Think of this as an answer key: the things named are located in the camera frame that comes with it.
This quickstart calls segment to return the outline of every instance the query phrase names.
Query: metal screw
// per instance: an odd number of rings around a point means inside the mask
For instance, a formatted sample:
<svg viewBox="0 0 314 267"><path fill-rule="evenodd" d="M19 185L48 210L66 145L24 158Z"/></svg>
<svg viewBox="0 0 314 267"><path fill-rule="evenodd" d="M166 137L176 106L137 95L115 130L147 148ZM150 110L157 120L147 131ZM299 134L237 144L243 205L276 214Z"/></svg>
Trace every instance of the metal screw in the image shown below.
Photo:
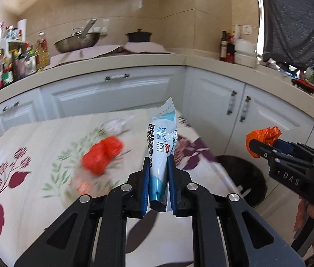
<svg viewBox="0 0 314 267"><path fill-rule="evenodd" d="M228 198L233 202L238 202L240 200L240 196L238 194L229 194Z"/></svg>
<svg viewBox="0 0 314 267"><path fill-rule="evenodd" d="M195 191L198 188L198 185L195 183L189 183L186 187L191 191Z"/></svg>
<svg viewBox="0 0 314 267"><path fill-rule="evenodd" d="M132 186L130 184L123 184L121 186L121 190L123 190L124 192L128 192L132 190Z"/></svg>
<svg viewBox="0 0 314 267"><path fill-rule="evenodd" d="M80 196L79 201L80 201L81 203L87 203L87 202L90 201L90 196L88 196L88 195Z"/></svg>

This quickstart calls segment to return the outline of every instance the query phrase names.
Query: black pot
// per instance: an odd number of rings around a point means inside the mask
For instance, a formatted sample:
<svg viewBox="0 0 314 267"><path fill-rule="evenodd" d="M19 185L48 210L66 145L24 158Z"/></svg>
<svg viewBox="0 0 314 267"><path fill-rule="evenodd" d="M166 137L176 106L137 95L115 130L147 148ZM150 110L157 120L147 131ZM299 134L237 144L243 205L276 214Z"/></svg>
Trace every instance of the black pot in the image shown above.
<svg viewBox="0 0 314 267"><path fill-rule="evenodd" d="M222 164L236 186L242 186L241 194L248 189L245 201L251 206L258 206L267 193L266 180L262 171L249 161L235 156L218 156L216 161Z"/></svg>
<svg viewBox="0 0 314 267"><path fill-rule="evenodd" d="M127 33L129 42L149 42L152 33L143 32L142 29L139 29L137 32Z"/></svg>

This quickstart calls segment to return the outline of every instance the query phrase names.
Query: black trash bin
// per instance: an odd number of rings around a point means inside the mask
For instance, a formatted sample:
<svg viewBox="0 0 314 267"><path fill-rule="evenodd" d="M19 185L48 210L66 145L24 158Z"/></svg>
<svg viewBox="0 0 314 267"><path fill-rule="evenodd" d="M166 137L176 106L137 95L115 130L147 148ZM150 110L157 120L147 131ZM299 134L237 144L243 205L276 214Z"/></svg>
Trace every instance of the black trash bin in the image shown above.
<svg viewBox="0 0 314 267"><path fill-rule="evenodd" d="M262 171L249 161L235 156L218 156L216 161L222 164L241 194L251 206L258 206L267 193L266 180Z"/></svg>

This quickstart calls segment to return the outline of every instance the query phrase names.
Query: floral tablecloth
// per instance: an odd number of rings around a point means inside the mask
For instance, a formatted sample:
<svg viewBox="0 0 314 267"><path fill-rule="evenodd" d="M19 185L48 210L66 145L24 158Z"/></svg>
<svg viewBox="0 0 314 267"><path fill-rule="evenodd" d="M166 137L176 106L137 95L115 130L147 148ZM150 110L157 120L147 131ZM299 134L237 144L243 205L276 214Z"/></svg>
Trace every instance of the floral tablecloth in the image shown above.
<svg viewBox="0 0 314 267"><path fill-rule="evenodd" d="M75 116L21 125L0 138L0 257L9 266L78 196L72 178L80 159L106 137L104 122L133 114L128 131L118 137L123 152L105 174L91 182L89 193L106 195L142 168L147 154L150 112L136 109ZM194 182L212 193L237 192L224 174L215 171L213 156L188 122L178 117L175 160ZM191 218L149 210L142 220L127 220L126 266L153 267L193 261Z"/></svg>

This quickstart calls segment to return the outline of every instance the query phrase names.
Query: wok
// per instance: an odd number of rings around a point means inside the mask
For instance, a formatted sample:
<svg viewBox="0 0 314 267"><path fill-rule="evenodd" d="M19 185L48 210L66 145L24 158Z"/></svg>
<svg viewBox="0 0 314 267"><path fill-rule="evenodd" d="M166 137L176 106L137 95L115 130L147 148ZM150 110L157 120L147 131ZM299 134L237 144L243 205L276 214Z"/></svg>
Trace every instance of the wok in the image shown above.
<svg viewBox="0 0 314 267"><path fill-rule="evenodd" d="M100 33L88 33L97 19L88 22L83 31L76 32L70 37L64 38L54 45L60 53L71 52L83 48L93 47L100 38Z"/></svg>

